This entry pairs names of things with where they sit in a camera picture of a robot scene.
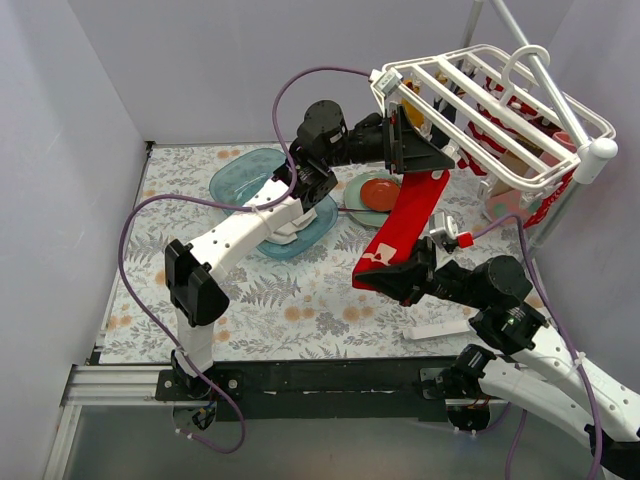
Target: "gray floor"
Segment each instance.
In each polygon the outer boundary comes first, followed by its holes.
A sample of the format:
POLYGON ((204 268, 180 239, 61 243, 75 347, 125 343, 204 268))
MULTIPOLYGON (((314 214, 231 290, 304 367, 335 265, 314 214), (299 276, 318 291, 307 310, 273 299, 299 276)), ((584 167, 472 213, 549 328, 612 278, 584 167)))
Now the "gray floor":
MULTIPOLYGON (((411 419, 261 420, 219 455, 178 437, 169 407, 85 407, 67 479, 500 479, 520 412, 476 439, 411 419)), ((238 425, 214 424, 230 444, 238 425)), ((512 478, 580 479, 591 457, 554 426, 529 416, 512 478)))

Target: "white wall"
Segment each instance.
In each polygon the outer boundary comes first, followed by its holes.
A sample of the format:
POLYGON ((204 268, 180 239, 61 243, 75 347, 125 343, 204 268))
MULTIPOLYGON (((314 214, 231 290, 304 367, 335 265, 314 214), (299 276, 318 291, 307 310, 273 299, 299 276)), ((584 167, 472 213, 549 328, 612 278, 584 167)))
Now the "white wall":
POLYGON ((65 0, 0 0, 0 478, 40 478, 144 144, 65 0))
MULTIPOLYGON (((271 104, 298 71, 365 70, 458 48, 471 0, 70 0, 143 137, 160 143, 273 139, 271 104)), ((508 0, 547 45, 571 0, 508 0)), ((474 43, 513 50, 487 2, 474 43)), ((316 100, 340 103, 350 126, 375 110, 362 78, 315 74, 282 102, 294 137, 316 100)))
POLYGON ((540 254, 576 344, 640 391, 640 3, 575 0, 551 44, 560 86, 610 120, 620 153, 540 254))

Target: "wall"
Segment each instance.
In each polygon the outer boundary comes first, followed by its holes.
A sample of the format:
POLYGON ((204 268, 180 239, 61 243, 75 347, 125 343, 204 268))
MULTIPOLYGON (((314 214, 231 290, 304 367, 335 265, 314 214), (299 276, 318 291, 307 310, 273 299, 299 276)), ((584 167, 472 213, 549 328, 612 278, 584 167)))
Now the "wall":
MULTIPOLYGON (((474 43, 513 50, 485 5, 474 43)), ((160 143, 275 138, 271 104, 298 71, 322 64, 371 70, 458 48, 471 0, 70 0, 131 118, 160 143)), ((571 0, 509 0, 547 45, 571 0)), ((332 98, 352 126, 375 109, 362 78, 326 73, 281 103, 289 138, 315 100, 332 98)))
POLYGON ((65 0, 0 0, 0 478, 40 478, 144 143, 65 0))
POLYGON ((640 3, 576 0, 551 44, 560 86, 610 120, 620 153, 540 253, 551 300, 577 346, 640 391, 640 3))

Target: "red plate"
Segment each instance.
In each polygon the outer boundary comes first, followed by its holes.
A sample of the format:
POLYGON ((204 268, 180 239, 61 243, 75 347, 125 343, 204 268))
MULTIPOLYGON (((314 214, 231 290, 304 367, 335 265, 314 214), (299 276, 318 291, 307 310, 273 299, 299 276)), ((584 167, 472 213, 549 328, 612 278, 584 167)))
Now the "red plate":
POLYGON ((400 186, 393 180, 373 178, 360 188, 360 200, 376 212, 390 212, 400 195, 400 186))

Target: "floral tablecloth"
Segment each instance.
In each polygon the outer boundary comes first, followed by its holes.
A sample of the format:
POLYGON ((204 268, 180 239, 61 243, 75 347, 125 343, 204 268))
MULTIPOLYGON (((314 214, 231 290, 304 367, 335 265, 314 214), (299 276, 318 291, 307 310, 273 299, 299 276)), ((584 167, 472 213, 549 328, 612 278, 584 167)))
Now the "floral tablecloth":
MULTIPOLYGON (((144 178, 142 199, 180 193, 210 199, 209 181, 225 164, 250 150, 268 145, 154 148, 144 178)), ((331 193, 342 204, 344 187, 370 166, 336 169, 339 184, 331 193)), ((456 170, 437 206, 461 228, 487 224, 476 197, 478 180, 456 170)), ((176 330, 176 319, 164 285, 163 250, 169 241, 201 235, 224 219, 215 209, 177 201, 151 204, 138 216, 127 249, 126 271, 133 287, 160 319, 176 330)), ((300 358, 457 355, 477 337, 461 335, 409 341, 408 326, 468 318, 475 312, 424 297, 411 308, 351 287, 351 271, 375 230, 340 214, 335 226, 303 254, 277 261, 257 250, 243 259, 221 285, 231 306, 215 324, 214 358, 222 360, 284 360, 300 358)), ((473 267, 499 254, 518 254, 514 227, 498 229, 474 248, 455 255, 473 267)), ((539 299, 530 302, 538 307, 539 299)), ((131 299, 118 280, 115 300, 100 358, 101 363, 166 363, 172 343, 131 299)))

